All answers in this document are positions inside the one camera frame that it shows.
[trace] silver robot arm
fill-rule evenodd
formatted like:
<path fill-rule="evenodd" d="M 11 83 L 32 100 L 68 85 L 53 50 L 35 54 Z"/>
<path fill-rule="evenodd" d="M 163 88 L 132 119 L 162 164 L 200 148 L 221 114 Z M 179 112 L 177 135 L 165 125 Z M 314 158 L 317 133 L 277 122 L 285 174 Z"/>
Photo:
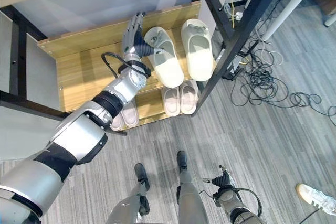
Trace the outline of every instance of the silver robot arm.
<path fill-rule="evenodd" d="M 224 166 L 219 167 L 222 169 L 222 176 L 213 179 L 203 178 L 203 182 L 219 186 L 218 192 L 213 195 L 216 206 L 224 210 L 232 224 L 266 224 L 243 204 L 232 177 Z"/>
<path fill-rule="evenodd" d="M 119 78 L 66 117 L 44 150 L 0 179 L 1 224 L 40 223 L 39 218 L 54 202 L 73 166 L 96 156 L 107 141 L 105 131 L 113 118 L 146 85 L 150 70 L 140 59 L 162 50 L 143 41 L 143 15 L 135 15 L 123 35 L 122 50 L 128 64 L 119 69 Z"/>

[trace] gray carpet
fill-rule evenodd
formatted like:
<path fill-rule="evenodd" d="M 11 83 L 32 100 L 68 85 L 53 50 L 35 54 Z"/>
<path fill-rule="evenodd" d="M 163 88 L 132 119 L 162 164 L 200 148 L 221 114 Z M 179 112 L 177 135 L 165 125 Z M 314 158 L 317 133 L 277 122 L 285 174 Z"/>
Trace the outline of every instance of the gray carpet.
<path fill-rule="evenodd" d="M 283 0 L 275 15 L 288 2 Z M 270 39 L 270 50 L 285 61 L 274 67 L 291 92 L 322 96 L 324 108 L 336 104 L 336 25 L 326 28 L 322 13 L 304 0 Z M 110 135 L 105 148 L 89 164 L 75 167 L 43 223 L 105 223 L 110 210 L 136 183 L 134 164 L 146 167 L 151 212 L 142 222 L 177 223 L 176 153 L 188 153 L 195 186 L 214 193 L 202 177 L 228 167 L 236 183 L 256 192 L 267 223 L 299 223 L 314 211 L 295 191 L 307 183 L 336 196 L 336 127 L 311 108 L 279 109 L 269 105 L 233 106 L 232 82 L 220 81 L 196 117 L 180 115 Z M 244 98 L 234 93 L 236 102 Z M 14 162 L 0 163 L 0 174 Z M 210 223 L 229 223 L 224 212 L 202 194 Z M 248 193 L 243 200 L 253 211 L 257 203 Z M 335 223 L 336 217 L 317 212 L 306 223 Z"/>

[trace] shoe rack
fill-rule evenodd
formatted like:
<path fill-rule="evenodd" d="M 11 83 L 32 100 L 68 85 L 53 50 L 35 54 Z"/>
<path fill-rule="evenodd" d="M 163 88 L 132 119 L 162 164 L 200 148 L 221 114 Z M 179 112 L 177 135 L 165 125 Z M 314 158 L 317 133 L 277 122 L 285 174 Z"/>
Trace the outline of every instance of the shoe rack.
<path fill-rule="evenodd" d="M 143 35 L 154 26 L 161 26 L 167 31 L 175 45 L 176 55 L 184 72 L 184 81 L 190 80 L 191 77 L 187 70 L 181 27 L 187 19 L 197 18 L 199 10 L 200 2 L 196 1 L 148 13 L 143 20 Z M 101 54 L 111 51 L 121 55 L 122 33 L 128 21 L 129 19 L 126 18 L 38 42 L 38 46 L 56 61 L 58 93 L 62 111 L 71 112 L 77 109 L 84 102 L 91 100 L 114 79 L 101 60 Z M 108 60 L 117 71 L 121 64 L 111 57 Z M 153 69 L 147 58 L 142 60 Z M 163 87 L 155 71 L 152 71 L 147 85 L 135 97 L 139 112 L 137 126 L 168 117 L 164 112 L 161 98 L 160 89 Z"/>

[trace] tangled cables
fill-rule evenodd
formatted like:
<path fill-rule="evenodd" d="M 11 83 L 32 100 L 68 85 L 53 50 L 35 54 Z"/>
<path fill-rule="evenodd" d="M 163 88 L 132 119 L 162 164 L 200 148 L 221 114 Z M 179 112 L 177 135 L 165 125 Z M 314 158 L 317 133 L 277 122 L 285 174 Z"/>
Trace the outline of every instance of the tangled cables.
<path fill-rule="evenodd" d="M 264 63 L 255 54 L 251 54 L 251 61 L 245 64 L 240 79 L 242 80 L 240 80 L 240 92 L 246 100 L 242 104 L 234 102 L 233 93 L 237 86 L 237 79 L 235 79 L 230 93 L 230 100 L 235 106 L 244 106 L 247 103 L 261 105 L 264 102 L 282 109 L 311 107 L 316 112 L 328 116 L 336 126 L 336 122 L 331 118 L 336 115 L 336 106 L 330 106 L 327 112 L 322 112 L 314 107 L 322 103 L 322 98 L 318 94 L 290 93 L 287 85 L 272 75 L 272 65 Z M 288 106 L 280 105 L 280 102 L 286 101 L 289 103 Z"/>

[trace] white slipper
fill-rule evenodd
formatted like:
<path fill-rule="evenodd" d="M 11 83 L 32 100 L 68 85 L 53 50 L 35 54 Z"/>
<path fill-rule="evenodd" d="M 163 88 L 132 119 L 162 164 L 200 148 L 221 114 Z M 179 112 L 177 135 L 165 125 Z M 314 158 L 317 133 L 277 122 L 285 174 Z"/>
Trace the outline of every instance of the white slipper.
<path fill-rule="evenodd" d="M 183 114 L 190 115 L 195 112 L 198 101 L 198 87 L 196 81 L 190 80 L 180 86 L 180 104 Z"/>
<path fill-rule="evenodd" d="M 206 24 L 199 19 L 188 19 L 182 26 L 181 37 L 191 78 L 196 81 L 210 79 L 214 59 L 210 33 Z"/>
<path fill-rule="evenodd" d="M 178 87 L 161 89 L 164 112 L 169 116 L 177 116 L 180 113 L 180 91 Z"/>
<path fill-rule="evenodd" d="M 125 125 L 125 122 L 121 116 L 121 113 L 119 113 L 115 118 L 113 118 L 111 128 L 114 131 L 119 131 L 124 127 L 124 125 Z"/>
<path fill-rule="evenodd" d="M 167 32 L 162 27 L 153 27 L 146 33 L 144 40 L 152 47 L 165 50 L 163 53 L 148 56 L 162 84 L 168 88 L 181 85 L 184 79 L 183 71 Z"/>
<path fill-rule="evenodd" d="M 124 106 L 120 114 L 128 127 L 136 126 L 139 123 L 138 109 L 135 99 Z"/>

